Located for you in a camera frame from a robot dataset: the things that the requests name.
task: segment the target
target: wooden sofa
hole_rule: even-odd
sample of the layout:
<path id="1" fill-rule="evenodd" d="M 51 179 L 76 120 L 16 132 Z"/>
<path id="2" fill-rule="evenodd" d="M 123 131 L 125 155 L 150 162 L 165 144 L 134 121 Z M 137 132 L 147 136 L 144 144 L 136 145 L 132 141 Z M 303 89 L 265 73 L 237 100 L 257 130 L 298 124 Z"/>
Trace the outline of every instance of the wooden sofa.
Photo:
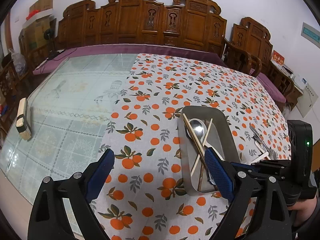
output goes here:
<path id="1" fill-rule="evenodd" d="M 152 44 L 216 53 L 220 58 L 225 44 L 227 20 L 212 0 L 173 0 L 164 5 L 155 0 L 108 0 L 95 8 L 92 0 L 68 6 L 59 21 L 56 47 L 70 49 L 101 44 Z M 44 46 L 28 51 L 20 36 L 20 50 L 34 69 L 48 55 Z M 249 53 L 239 48 L 237 64 L 248 68 Z"/>

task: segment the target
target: wall switch panel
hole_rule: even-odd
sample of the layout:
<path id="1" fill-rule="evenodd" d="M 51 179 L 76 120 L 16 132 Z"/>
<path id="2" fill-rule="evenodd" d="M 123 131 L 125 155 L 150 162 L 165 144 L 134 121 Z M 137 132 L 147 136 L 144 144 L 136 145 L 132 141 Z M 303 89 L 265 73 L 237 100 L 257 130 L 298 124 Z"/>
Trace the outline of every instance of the wall switch panel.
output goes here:
<path id="1" fill-rule="evenodd" d="M 305 117 L 307 115 L 307 113 L 310 111 L 311 107 L 313 107 L 317 99 L 318 95 L 310 86 L 310 84 L 307 83 L 306 87 L 303 90 L 303 95 L 298 98 L 297 103 L 297 108 L 302 117 Z"/>

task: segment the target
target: human hand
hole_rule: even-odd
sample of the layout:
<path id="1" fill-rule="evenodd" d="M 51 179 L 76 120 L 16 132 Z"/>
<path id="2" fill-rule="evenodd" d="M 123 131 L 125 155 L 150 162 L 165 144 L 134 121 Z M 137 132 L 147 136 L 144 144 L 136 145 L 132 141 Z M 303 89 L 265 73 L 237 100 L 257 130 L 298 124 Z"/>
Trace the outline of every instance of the human hand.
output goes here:
<path id="1" fill-rule="evenodd" d="M 313 199 L 306 199 L 303 201 L 298 201 L 293 206 L 288 207 L 288 210 L 297 210 L 296 220 L 293 223 L 294 227 L 300 226 L 304 221 L 308 220 L 315 210 L 317 205 L 317 197 Z"/>

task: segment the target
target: white wall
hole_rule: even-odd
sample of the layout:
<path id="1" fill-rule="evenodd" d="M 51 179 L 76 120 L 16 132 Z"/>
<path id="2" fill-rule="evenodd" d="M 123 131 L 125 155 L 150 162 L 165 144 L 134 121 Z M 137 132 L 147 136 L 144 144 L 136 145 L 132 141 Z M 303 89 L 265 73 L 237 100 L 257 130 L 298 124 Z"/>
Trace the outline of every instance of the white wall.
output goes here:
<path id="1" fill-rule="evenodd" d="M 11 33 L 13 48 L 19 51 L 18 36 L 21 26 L 29 12 L 29 6 L 36 0 L 18 0 L 11 9 Z M 80 0 L 53 0 L 54 14 L 58 20 L 62 19 L 63 10 L 70 4 Z M 94 0 L 96 7 L 108 3 L 108 0 Z M 171 5 L 172 0 L 157 0 L 166 5 Z M 320 95 L 320 82 L 316 76 L 320 74 L 320 50 L 314 44 L 300 36 L 302 23 L 320 30 L 311 11 L 303 0 L 213 0 L 222 9 L 221 16 L 228 20 L 226 38 L 230 38 L 231 28 L 234 23 L 239 24 L 242 17 L 252 17 L 265 25 L 271 33 L 270 42 L 274 49 L 285 57 L 285 63 L 293 70 L 304 74 L 305 78 Z M 315 111 L 320 112 L 320 103 L 315 105 Z M 301 119 L 295 109 L 292 118 Z M 305 120 L 317 124 L 310 113 Z M 320 124 L 314 125 L 314 140 L 320 138 Z"/>

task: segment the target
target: plastic bag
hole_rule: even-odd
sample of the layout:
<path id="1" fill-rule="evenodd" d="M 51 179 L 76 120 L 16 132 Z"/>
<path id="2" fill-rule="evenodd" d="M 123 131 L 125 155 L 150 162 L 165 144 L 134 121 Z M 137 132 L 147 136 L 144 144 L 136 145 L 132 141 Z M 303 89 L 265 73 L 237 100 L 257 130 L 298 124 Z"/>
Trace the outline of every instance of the plastic bag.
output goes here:
<path id="1" fill-rule="evenodd" d="M 13 59 L 13 65 L 18 76 L 22 76 L 27 71 L 26 59 L 22 54 L 14 52 L 13 49 L 9 49 L 9 52 L 11 53 L 11 58 Z"/>

